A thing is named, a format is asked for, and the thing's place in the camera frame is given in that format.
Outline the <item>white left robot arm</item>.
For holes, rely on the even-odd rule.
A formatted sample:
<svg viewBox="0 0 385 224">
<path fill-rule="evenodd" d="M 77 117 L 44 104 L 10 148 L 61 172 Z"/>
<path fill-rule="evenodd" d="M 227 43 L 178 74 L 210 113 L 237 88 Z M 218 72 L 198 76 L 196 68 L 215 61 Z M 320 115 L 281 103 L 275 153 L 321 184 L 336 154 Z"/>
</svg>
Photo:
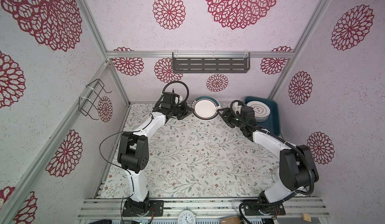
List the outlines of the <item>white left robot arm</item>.
<svg viewBox="0 0 385 224">
<path fill-rule="evenodd" d="M 181 120 L 191 112 L 184 97 L 174 92 L 165 92 L 143 124 L 133 131 L 122 132 L 117 161 L 131 184 L 132 194 L 129 198 L 132 201 L 143 203 L 148 198 L 147 179 L 141 171 L 149 162 L 150 138 L 170 119 Z"/>
</svg>

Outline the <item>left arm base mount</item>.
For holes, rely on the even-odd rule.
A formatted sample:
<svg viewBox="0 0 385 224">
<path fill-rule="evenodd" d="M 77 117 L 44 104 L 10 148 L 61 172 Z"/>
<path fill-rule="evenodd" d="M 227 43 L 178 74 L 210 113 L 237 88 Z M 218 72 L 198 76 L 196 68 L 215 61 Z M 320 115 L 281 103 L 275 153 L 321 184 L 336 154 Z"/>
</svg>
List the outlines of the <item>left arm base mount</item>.
<svg viewBox="0 0 385 224">
<path fill-rule="evenodd" d="M 143 202 L 135 202 L 127 199 L 124 203 L 123 217 L 162 217 L 164 210 L 164 200 L 150 200 L 146 197 Z"/>
</svg>

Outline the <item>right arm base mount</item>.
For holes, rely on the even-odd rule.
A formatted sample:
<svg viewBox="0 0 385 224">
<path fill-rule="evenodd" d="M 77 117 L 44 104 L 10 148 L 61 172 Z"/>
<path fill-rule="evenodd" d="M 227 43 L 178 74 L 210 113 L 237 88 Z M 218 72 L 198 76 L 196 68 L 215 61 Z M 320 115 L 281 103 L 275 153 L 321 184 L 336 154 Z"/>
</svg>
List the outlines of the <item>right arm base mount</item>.
<svg viewBox="0 0 385 224">
<path fill-rule="evenodd" d="M 239 208 L 246 216 L 283 216 L 286 211 L 283 201 L 269 203 L 265 197 L 244 200 Z"/>
</svg>

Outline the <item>green red rim plate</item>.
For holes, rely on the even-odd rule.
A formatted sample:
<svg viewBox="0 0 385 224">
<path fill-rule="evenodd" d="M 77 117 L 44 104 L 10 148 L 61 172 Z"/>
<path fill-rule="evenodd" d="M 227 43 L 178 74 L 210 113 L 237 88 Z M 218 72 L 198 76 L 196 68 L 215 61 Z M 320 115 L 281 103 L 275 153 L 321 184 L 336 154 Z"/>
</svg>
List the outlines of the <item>green red rim plate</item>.
<svg viewBox="0 0 385 224">
<path fill-rule="evenodd" d="M 219 102 L 209 96 L 201 96 L 196 98 L 191 107 L 193 115 L 202 121 L 211 121 L 218 117 L 218 110 L 221 108 Z"/>
</svg>

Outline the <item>white plate clover motif front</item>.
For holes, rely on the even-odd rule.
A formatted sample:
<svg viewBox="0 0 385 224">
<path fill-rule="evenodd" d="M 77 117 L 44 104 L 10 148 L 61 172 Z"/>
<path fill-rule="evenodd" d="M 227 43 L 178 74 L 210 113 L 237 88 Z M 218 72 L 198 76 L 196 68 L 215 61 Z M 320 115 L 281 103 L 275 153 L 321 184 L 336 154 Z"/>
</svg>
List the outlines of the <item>white plate clover motif front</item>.
<svg viewBox="0 0 385 224">
<path fill-rule="evenodd" d="M 251 107 L 255 113 L 255 120 L 257 122 L 263 122 L 268 119 L 271 114 L 270 108 L 260 101 L 250 101 L 247 103 L 248 107 Z"/>
</svg>

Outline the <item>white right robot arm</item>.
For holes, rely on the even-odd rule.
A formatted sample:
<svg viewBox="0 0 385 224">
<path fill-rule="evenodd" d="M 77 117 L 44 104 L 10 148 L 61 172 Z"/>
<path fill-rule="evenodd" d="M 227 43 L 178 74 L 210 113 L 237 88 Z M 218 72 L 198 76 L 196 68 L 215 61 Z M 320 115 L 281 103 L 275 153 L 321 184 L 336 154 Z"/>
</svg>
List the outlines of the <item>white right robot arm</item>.
<svg viewBox="0 0 385 224">
<path fill-rule="evenodd" d="M 285 141 L 258 125 L 252 107 L 241 105 L 237 108 L 235 111 L 227 107 L 217 113 L 229 127 L 238 127 L 246 138 L 279 158 L 277 177 L 274 184 L 260 194 L 261 205 L 278 205 L 297 194 L 312 195 L 319 175 L 309 147 Z"/>
</svg>

